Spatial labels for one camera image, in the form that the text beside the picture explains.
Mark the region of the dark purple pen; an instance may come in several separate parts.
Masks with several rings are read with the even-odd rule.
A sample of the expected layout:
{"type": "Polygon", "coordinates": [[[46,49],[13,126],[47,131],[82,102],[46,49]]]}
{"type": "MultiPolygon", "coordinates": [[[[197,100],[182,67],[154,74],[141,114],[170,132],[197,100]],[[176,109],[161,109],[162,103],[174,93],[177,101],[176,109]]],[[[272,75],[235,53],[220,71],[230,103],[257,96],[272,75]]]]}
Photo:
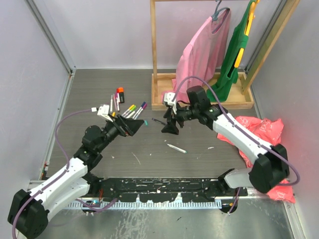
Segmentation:
{"type": "Polygon", "coordinates": [[[152,120],[155,121],[155,122],[157,122],[157,123],[160,123],[160,124],[162,124],[162,125],[166,125],[165,122],[160,121],[160,120],[158,120],[158,119],[152,118],[152,120]]]}

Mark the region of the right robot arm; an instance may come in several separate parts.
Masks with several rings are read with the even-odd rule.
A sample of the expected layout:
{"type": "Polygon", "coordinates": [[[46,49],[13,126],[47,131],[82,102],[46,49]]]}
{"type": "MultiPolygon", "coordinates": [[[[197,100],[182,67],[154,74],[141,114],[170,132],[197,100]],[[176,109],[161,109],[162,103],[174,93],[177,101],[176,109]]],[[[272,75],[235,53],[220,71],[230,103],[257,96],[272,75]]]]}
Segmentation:
{"type": "Polygon", "coordinates": [[[198,120],[210,130],[226,137],[252,163],[251,168],[230,169],[218,177],[218,189],[230,196],[239,187],[253,187],[268,193],[289,174],[287,150],[281,144],[272,145],[254,135],[241,125],[224,107],[211,104],[205,90],[195,86],[187,90],[189,104],[181,107],[173,92],[164,93],[162,103],[167,107],[164,114],[166,125],[163,133],[179,134],[187,120],[198,120]]]}

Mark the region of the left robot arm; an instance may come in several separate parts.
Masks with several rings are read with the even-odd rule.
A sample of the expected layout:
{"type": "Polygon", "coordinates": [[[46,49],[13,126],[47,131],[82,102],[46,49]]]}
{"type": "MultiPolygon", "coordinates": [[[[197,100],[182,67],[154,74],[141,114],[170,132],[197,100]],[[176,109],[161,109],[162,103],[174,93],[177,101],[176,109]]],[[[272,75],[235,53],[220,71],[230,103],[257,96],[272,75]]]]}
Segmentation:
{"type": "Polygon", "coordinates": [[[12,238],[20,233],[27,239],[35,239],[68,203],[84,195],[97,196],[100,185],[90,180],[89,173],[101,161],[101,152],[117,136],[133,136],[143,124],[142,119],[117,115],[109,117],[103,128],[89,126],[81,147],[64,167],[35,188],[14,194],[7,218],[12,225],[12,238]]]}

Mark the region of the white pen teal tip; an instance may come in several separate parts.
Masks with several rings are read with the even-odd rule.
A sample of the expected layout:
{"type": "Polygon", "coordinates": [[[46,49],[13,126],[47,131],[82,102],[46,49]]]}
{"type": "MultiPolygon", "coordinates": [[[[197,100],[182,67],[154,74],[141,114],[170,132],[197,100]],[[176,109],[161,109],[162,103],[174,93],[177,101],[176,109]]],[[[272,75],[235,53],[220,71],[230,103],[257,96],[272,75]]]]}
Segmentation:
{"type": "Polygon", "coordinates": [[[177,147],[177,146],[174,146],[174,145],[172,145],[172,144],[167,144],[167,146],[170,147],[170,148],[172,148],[172,149],[174,149],[174,150],[177,150],[177,151],[179,151],[179,152],[182,152],[182,153],[184,153],[184,154],[187,153],[186,150],[181,149],[181,148],[179,148],[179,147],[177,147]]]}

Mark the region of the blue cap white marker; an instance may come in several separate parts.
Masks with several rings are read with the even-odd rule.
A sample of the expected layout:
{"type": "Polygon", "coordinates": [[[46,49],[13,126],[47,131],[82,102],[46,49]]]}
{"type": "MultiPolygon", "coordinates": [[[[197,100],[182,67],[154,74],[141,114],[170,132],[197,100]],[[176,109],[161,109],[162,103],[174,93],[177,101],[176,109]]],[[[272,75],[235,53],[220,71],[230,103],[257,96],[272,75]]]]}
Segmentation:
{"type": "Polygon", "coordinates": [[[140,106],[140,108],[137,110],[137,112],[134,114],[133,119],[137,119],[138,115],[141,113],[141,111],[143,110],[144,106],[145,106],[146,102],[143,102],[142,105],[140,106]]]}

